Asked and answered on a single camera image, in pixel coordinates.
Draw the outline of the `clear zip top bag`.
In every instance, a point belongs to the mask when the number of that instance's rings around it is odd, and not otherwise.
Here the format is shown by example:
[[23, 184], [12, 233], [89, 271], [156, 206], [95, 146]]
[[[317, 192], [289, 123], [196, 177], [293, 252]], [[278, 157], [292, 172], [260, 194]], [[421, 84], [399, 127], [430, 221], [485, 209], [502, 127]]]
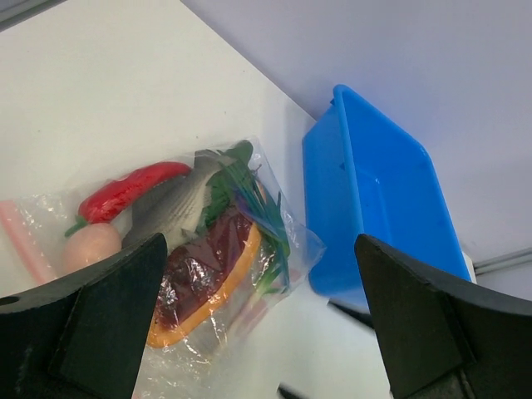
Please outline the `clear zip top bag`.
[[4, 200], [1, 230], [36, 284], [1, 300], [4, 398], [211, 398], [324, 250], [250, 140]]

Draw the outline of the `fake steak slice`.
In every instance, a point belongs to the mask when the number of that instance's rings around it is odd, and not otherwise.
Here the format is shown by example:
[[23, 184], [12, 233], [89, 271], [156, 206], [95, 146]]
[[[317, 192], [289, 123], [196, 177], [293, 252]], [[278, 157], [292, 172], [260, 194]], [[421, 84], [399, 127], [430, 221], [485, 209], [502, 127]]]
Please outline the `fake steak slice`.
[[207, 233], [168, 257], [147, 345], [163, 348], [199, 336], [216, 318], [233, 322], [254, 292], [262, 236], [258, 225], [230, 207]]

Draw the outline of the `grey fake fish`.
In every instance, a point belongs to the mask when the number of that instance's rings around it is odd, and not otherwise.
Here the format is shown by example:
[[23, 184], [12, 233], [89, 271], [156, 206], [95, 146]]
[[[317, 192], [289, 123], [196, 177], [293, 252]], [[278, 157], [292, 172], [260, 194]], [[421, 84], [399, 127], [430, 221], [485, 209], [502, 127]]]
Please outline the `grey fake fish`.
[[164, 235], [169, 251], [197, 236], [203, 209], [212, 202], [211, 178], [236, 159], [212, 150], [195, 154], [194, 167], [184, 176], [159, 183], [132, 205], [132, 226], [123, 238], [129, 246], [152, 234]]

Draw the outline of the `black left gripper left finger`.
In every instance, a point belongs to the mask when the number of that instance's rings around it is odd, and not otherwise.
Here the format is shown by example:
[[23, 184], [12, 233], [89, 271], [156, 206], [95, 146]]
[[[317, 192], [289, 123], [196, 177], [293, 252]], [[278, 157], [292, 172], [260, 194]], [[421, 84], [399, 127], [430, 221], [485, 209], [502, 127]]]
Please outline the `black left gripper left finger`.
[[130, 398], [160, 282], [162, 234], [1, 300], [3, 398]]

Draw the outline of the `red fake chili pepper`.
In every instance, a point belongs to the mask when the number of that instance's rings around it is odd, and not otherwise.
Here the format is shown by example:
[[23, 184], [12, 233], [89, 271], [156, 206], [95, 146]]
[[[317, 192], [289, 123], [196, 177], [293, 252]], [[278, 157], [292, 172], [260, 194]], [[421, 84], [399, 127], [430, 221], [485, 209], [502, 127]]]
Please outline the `red fake chili pepper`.
[[89, 224], [110, 223], [156, 185], [190, 171], [187, 164], [162, 161], [134, 170], [121, 180], [109, 181], [80, 203], [76, 223], [65, 232], [65, 237]]

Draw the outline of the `blue plastic bin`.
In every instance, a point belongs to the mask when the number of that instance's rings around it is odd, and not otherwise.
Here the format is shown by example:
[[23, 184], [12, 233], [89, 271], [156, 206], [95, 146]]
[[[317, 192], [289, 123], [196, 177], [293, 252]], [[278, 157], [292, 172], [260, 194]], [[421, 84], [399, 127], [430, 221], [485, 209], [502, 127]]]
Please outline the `blue plastic bin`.
[[345, 85], [303, 138], [306, 225], [324, 243], [308, 275], [318, 295], [365, 308], [354, 243], [372, 235], [470, 280], [431, 157]]

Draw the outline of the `fake egg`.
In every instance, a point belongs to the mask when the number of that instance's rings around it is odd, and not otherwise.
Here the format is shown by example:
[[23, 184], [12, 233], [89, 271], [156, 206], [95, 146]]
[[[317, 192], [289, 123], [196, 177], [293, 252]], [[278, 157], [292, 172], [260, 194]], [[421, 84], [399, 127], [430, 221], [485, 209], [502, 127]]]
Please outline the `fake egg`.
[[62, 267], [73, 273], [121, 251], [121, 236], [112, 224], [91, 224], [75, 232], [65, 244]]

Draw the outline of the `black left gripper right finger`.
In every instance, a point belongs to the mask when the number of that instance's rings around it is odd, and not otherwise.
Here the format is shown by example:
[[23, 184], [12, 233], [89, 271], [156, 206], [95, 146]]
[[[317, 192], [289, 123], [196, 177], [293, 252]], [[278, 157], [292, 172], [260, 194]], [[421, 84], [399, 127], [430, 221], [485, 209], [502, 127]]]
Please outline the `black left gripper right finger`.
[[529, 398], [531, 303], [370, 235], [354, 252], [395, 398]]

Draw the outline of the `fake green onion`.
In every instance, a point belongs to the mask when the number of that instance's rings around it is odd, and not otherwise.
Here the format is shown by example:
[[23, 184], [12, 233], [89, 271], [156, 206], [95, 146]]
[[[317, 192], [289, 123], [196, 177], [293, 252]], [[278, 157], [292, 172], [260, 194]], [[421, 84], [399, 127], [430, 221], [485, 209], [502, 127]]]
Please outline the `fake green onion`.
[[212, 202], [204, 211], [210, 226], [230, 205], [258, 225], [266, 247], [271, 251], [268, 265], [257, 288], [262, 294], [287, 293], [290, 288], [288, 257], [290, 246], [281, 213], [282, 195], [274, 198], [262, 185], [257, 172], [249, 168], [254, 147], [242, 140], [227, 150], [217, 150], [221, 171], [209, 180]]

